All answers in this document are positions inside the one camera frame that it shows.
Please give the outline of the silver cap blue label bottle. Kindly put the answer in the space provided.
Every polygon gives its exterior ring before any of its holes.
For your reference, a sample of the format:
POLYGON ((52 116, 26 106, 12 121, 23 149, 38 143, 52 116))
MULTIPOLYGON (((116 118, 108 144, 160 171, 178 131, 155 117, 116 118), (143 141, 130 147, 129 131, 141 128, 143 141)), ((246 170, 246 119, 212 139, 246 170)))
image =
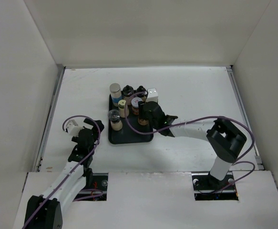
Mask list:
POLYGON ((123 99, 121 87, 118 83, 113 83, 109 87, 111 93, 111 99, 114 106, 118 106, 120 100, 123 99))

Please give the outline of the yellow cap spice bottle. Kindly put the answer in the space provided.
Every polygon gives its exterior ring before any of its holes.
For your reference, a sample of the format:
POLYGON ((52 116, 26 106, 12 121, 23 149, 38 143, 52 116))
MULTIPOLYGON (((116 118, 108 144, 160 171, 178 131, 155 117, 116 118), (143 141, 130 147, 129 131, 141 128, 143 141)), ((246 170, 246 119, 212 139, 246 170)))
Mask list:
POLYGON ((127 102, 122 99, 118 102, 118 108, 119 108, 119 113, 121 118, 126 118, 129 115, 129 109, 127 102))

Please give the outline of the black cap spice bottle front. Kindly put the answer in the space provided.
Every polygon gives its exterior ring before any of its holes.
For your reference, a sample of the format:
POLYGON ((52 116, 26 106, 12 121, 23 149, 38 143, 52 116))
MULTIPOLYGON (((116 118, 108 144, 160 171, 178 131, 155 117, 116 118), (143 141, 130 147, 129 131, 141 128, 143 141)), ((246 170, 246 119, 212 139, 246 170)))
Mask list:
POLYGON ((127 105, 131 105, 131 96, 134 94, 134 89, 132 86, 126 85, 122 90, 123 99, 126 101, 127 105))

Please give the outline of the white lid red logo jar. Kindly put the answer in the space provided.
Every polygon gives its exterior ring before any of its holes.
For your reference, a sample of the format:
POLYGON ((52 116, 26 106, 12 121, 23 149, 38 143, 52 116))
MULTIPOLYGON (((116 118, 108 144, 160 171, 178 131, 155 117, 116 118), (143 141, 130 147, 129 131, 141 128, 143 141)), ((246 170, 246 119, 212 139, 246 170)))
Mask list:
POLYGON ((139 115, 139 102, 142 102, 142 99, 135 97, 131 100, 132 112, 134 115, 139 115))

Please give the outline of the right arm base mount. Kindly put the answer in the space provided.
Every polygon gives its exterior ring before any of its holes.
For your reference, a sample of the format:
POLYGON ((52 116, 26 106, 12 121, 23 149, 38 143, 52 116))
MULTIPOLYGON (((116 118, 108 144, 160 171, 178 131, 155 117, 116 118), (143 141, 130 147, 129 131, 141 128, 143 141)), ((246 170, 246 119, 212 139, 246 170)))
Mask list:
POLYGON ((192 173, 194 198, 196 201, 238 201, 237 189, 232 172, 228 172, 222 181, 208 173, 192 173))

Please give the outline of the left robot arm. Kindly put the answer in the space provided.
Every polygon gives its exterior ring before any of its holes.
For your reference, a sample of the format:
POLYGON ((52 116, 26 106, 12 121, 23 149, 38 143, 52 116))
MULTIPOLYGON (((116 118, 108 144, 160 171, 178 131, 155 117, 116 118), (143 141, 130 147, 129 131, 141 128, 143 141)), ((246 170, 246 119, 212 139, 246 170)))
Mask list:
POLYGON ((56 180, 42 194, 28 200, 24 229, 61 229, 65 210, 81 190, 93 186, 90 164, 104 125, 100 120, 84 116, 84 123, 92 126, 86 128, 77 125, 75 118, 66 119, 62 129, 72 136, 76 145, 56 180))

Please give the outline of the pink cap spice bottle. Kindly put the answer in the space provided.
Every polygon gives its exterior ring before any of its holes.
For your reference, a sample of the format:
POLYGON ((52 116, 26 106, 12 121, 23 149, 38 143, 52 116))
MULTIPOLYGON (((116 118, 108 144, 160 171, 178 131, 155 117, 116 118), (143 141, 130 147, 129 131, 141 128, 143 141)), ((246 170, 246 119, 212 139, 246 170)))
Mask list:
POLYGON ((138 123, 142 126, 148 125, 149 121, 144 119, 138 119, 138 123))

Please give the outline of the black cap spice bottle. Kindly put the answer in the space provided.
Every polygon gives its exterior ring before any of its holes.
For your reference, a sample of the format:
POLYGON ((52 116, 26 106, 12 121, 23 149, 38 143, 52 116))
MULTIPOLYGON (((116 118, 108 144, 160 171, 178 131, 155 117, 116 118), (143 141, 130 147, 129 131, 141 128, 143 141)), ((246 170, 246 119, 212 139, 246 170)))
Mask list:
POLYGON ((146 98, 146 89, 140 85, 137 89, 136 89, 136 93, 138 93, 138 97, 140 98, 146 98))
POLYGON ((123 99, 126 101, 127 105, 131 105, 131 96, 134 94, 134 89, 132 86, 126 85, 122 90, 123 99))

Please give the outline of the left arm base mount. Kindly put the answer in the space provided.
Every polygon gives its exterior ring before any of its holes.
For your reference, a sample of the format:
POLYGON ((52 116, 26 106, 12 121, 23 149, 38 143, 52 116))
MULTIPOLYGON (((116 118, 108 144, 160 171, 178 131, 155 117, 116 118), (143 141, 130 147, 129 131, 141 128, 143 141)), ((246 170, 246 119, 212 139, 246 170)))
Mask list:
POLYGON ((109 174, 94 173, 89 168, 84 177, 86 178, 85 187, 76 195, 74 201, 106 201, 109 174))

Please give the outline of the grey clear cap spice bottle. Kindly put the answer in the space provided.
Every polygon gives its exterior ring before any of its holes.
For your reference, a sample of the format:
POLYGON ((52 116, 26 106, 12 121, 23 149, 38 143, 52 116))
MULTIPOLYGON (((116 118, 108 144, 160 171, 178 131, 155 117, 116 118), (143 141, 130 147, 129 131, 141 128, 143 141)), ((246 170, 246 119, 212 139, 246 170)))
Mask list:
POLYGON ((120 113, 118 110, 110 110, 108 112, 108 118, 111 124, 111 128, 114 131, 120 131, 123 127, 123 123, 121 121, 120 113))

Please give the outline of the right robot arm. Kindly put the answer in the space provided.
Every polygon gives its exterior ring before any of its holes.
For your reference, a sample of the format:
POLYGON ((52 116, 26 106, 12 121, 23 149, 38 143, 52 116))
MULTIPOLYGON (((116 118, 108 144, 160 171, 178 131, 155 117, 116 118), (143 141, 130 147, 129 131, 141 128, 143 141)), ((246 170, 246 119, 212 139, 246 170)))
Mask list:
POLYGON ((151 128, 163 136, 189 137, 208 142, 216 154, 207 177, 208 185, 214 189, 224 184, 226 174, 247 141, 241 130, 226 118, 215 117, 210 123, 205 119, 181 122, 177 116, 166 115, 156 102, 140 102, 139 118, 148 121, 151 128))

